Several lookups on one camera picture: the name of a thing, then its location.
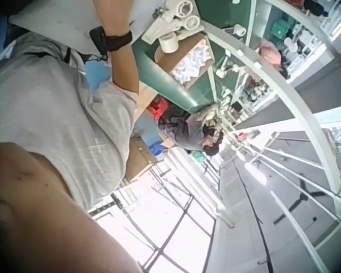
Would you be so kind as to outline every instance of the cable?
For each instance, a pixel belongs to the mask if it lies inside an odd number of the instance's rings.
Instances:
[[[250,195],[249,195],[249,192],[247,191],[246,189],[246,185],[244,184],[244,181],[243,179],[241,178],[240,176],[240,172],[239,172],[239,169],[237,168],[236,164],[235,164],[235,159],[232,160],[234,166],[235,166],[235,169],[236,169],[236,172],[238,173],[238,176],[239,176],[239,179],[241,181],[241,183],[243,184],[243,187],[244,187],[244,190],[245,190],[245,193],[249,199],[249,202],[250,202],[250,205],[251,205],[251,209],[252,209],[252,212],[254,214],[254,217],[255,217],[255,220],[256,220],[256,223],[257,223],[257,227],[259,228],[259,232],[260,232],[260,235],[261,235],[261,239],[263,240],[263,245],[264,245],[264,248],[265,248],[265,253],[267,255],[267,265],[268,265],[268,271],[269,273],[274,273],[274,269],[273,269],[273,264],[272,264],[272,260],[271,260],[271,255],[270,255],[270,252],[269,252],[269,248],[268,248],[268,245],[267,245],[267,241],[265,240],[265,236],[264,236],[264,233],[263,233],[263,229],[261,228],[261,225],[260,225],[260,220],[259,220],[259,217],[257,216],[257,213],[255,211],[255,208],[254,208],[254,205],[251,201],[251,198],[250,198]]]

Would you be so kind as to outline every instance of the box with white items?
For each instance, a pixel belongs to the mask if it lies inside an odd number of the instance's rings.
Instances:
[[[189,89],[214,63],[209,38],[198,33],[180,41],[174,53],[164,53],[159,47],[155,62],[186,89]]]

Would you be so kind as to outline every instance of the gray t-shirt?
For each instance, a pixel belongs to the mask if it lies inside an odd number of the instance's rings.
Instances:
[[[203,122],[196,120],[191,115],[190,118],[170,118],[162,129],[176,145],[189,151],[201,151],[203,148]]]
[[[0,65],[0,142],[45,156],[90,210],[124,177],[137,95],[109,83],[93,97],[84,75],[61,61],[65,52],[36,36],[19,40]],[[71,64],[81,62],[76,57]]]

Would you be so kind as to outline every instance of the window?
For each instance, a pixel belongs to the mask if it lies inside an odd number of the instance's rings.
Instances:
[[[130,213],[134,222],[158,247],[168,238],[183,213],[171,200],[165,191],[148,192],[146,198],[142,198],[139,206]]]
[[[105,211],[111,215],[102,216],[98,223],[144,272],[202,272],[215,220],[172,170],[153,167],[111,196],[113,206]]]
[[[149,270],[149,273],[184,273],[184,272],[177,268],[174,264],[172,264],[163,256],[159,256],[156,263]]]
[[[188,209],[188,215],[193,218],[197,223],[202,226],[202,229],[207,232],[208,235],[212,234],[215,220],[209,216],[209,214],[201,207],[201,205],[194,200]]]
[[[140,264],[145,263],[153,254],[154,249],[152,249],[148,244],[142,242],[144,239],[141,240],[137,238],[135,234],[120,225],[113,216],[108,214],[100,218],[97,222]]]
[[[185,216],[164,252],[189,273],[201,273],[210,237]]]

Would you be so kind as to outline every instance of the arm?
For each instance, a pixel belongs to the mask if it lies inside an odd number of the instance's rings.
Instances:
[[[127,91],[139,93],[139,74],[131,45],[110,53],[113,82]]]
[[[130,30],[132,0],[93,0],[97,15],[107,36],[123,36]],[[118,87],[139,93],[139,74],[131,45],[110,52],[113,82]]]
[[[0,249],[6,263],[18,272],[141,273],[57,179],[24,149],[0,144]]]

